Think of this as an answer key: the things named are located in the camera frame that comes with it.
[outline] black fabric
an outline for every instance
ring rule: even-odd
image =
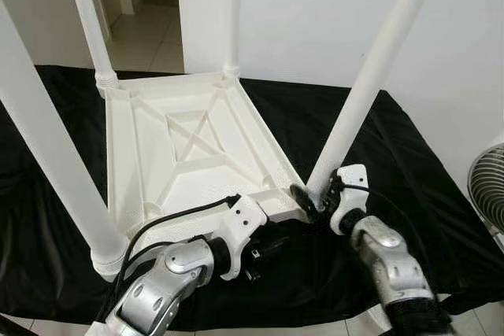
[[[104,101],[94,73],[38,67],[102,196],[106,196]],[[119,73],[120,78],[145,73]],[[241,79],[292,165],[307,180],[348,89]],[[504,298],[504,256],[409,117],[381,91],[345,164],[363,163],[369,185],[391,198],[410,226],[372,195],[368,206],[401,232],[435,290],[462,312]],[[289,243],[253,285],[214,280],[183,302],[172,327],[295,327],[357,315],[377,303],[369,273],[347,240],[295,220],[268,232]],[[0,312],[89,323],[107,284],[89,249],[3,108],[0,109]]]

